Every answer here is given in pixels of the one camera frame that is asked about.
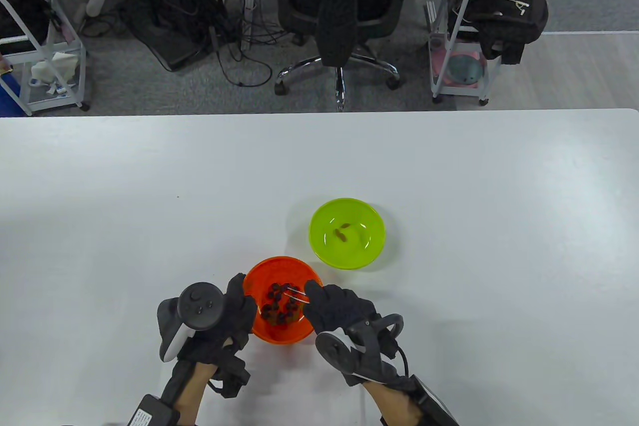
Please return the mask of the person's right hand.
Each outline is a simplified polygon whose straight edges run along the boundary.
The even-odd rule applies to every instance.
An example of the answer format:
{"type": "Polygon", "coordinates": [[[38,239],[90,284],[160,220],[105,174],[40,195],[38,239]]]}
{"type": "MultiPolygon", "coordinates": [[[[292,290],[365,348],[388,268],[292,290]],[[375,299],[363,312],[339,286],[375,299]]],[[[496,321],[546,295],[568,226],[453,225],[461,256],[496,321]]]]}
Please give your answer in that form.
{"type": "Polygon", "coordinates": [[[337,285],[305,284],[304,316],[317,337],[318,353],[338,370],[350,387],[366,381],[382,385],[401,382],[393,365],[403,328],[399,314],[382,317],[372,301],[337,285]]]}

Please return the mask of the person's left hand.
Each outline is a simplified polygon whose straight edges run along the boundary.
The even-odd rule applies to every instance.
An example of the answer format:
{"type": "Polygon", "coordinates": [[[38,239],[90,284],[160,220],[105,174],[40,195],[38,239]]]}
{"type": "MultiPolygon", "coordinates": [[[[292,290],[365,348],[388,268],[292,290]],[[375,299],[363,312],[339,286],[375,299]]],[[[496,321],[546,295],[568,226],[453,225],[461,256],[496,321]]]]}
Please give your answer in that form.
{"type": "Polygon", "coordinates": [[[256,301],[244,292],[245,278],[244,273],[231,278],[220,320],[188,339],[178,353],[179,360],[215,365],[219,369],[238,362],[235,354],[246,346],[257,315],[256,301]]]}

